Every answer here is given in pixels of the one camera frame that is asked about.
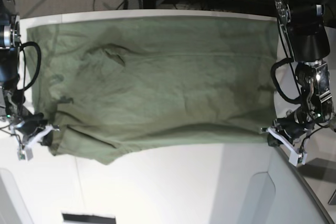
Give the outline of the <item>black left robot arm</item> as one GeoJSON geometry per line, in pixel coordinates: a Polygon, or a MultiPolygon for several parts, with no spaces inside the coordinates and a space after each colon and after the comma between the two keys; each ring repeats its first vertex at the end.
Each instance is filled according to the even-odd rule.
{"type": "Polygon", "coordinates": [[[298,108],[285,118],[277,118],[271,127],[280,135],[270,138],[269,145],[285,141],[293,143],[317,125],[326,128],[334,114],[330,75],[325,57],[330,44],[324,26],[325,6],[333,0],[274,0],[277,26],[286,57],[273,64],[270,70],[278,94],[298,108]],[[282,91],[276,70],[286,64],[297,64],[292,71],[298,97],[291,99],[282,91]]]}

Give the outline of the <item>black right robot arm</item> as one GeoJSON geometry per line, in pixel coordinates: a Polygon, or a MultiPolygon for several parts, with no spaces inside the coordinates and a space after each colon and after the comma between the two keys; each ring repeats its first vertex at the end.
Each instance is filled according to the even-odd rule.
{"type": "Polygon", "coordinates": [[[41,49],[36,42],[21,43],[19,20],[15,0],[1,0],[1,119],[23,135],[22,140],[18,138],[21,149],[35,142],[50,146],[51,132],[56,128],[48,123],[43,113],[33,114],[24,106],[25,91],[35,84],[40,72],[41,49]],[[30,83],[24,83],[19,89],[19,54],[27,47],[36,50],[36,70],[30,83]]]}

